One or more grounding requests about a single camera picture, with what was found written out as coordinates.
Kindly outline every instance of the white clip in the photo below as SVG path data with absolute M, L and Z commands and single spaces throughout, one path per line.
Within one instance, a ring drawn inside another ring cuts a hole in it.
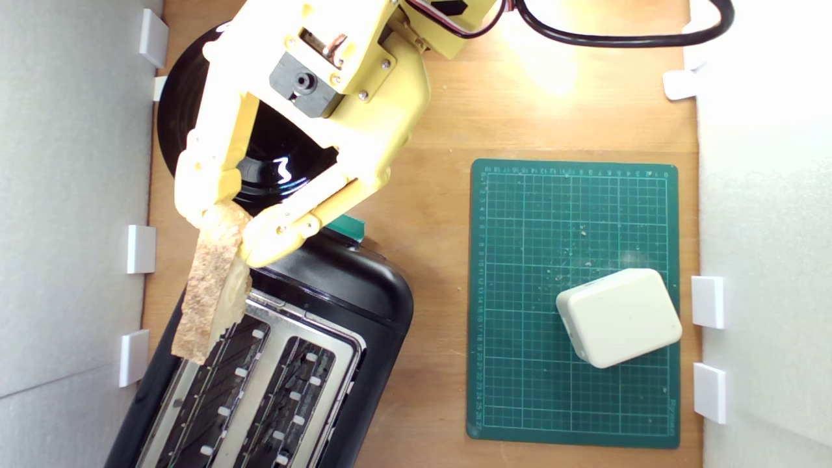
M 691 305 L 694 324 L 719 330 L 726 327 L 725 293 L 721 277 L 693 276 Z
M 131 224 L 127 227 L 127 274 L 156 271 L 156 228 Z
M 142 10 L 139 53 L 156 68 L 165 66 L 168 32 L 165 22 L 152 10 L 149 8 Z
M 167 75 L 156 77 L 153 80 L 153 102 L 159 102 L 159 100 L 161 100 L 161 92 L 165 88 L 166 81 Z
M 121 336 L 118 386 L 126 387 L 139 381 L 147 371 L 147 352 L 150 349 L 148 330 L 139 330 Z
M 695 362 L 693 364 L 693 411 L 714 421 L 726 423 L 726 372 Z
M 719 10 L 710 0 L 691 0 L 691 22 L 687 23 L 681 31 L 691 33 L 707 29 L 719 22 L 719 17 Z M 699 91 L 696 72 L 707 63 L 708 47 L 710 45 L 709 42 L 706 42 L 682 48 L 685 69 L 670 70 L 665 72 L 662 77 L 665 96 L 668 99 L 680 101 L 696 96 Z

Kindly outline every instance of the slice of bread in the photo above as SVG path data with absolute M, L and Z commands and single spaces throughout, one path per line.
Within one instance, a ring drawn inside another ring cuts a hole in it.
M 251 276 L 237 251 L 250 220 L 234 202 L 217 203 L 203 216 L 171 347 L 175 356 L 204 364 L 225 329 L 242 319 Z

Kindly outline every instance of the green cutting mat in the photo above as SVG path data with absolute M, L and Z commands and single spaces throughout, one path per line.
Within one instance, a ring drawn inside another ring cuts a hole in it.
M 555 307 L 570 287 L 649 267 L 679 310 L 676 168 L 480 159 L 471 178 L 468 434 L 678 447 L 678 343 L 597 369 Z

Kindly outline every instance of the wooden surface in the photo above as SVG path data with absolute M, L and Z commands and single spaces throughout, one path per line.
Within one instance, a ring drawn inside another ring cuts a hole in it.
M 241 0 L 166 0 L 168 66 Z M 559 26 L 586 32 L 674 32 L 686 0 L 563 2 Z M 375 414 L 357 466 L 699 467 L 701 418 L 692 409 L 690 282 L 698 272 L 696 114 L 670 103 L 664 71 L 679 49 L 601 50 L 549 42 L 509 14 L 456 60 L 426 57 L 432 103 L 390 184 L 351 214 L 404 275 L 413 325 Z M 675 164 L 680 176 L 681 446 L 674 451 L 472 441 L 464 431 L 468 282 L 468 176 L 473 159 L 505 157 Z M 196 231 L 173 207 L 173 181 L 154 144 L 150 224 L 156 273 L 146 284 L 143 326 L 155 346 L 186 282 Z

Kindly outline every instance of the black plate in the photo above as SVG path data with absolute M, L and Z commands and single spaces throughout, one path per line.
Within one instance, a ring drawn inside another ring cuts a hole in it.
M 172 174 L 196 125 L 209 63 L 202 47 L 222 34 L 223 23 L 196 39 L 176 60 L 159 100 L 156 133 Z M 235 200 L 256 215 L 281 202 L 335 163 L 338 152 L 323 149 L 275 109 L 260 104 L 245 158 L 237 166 L 242 189 Z

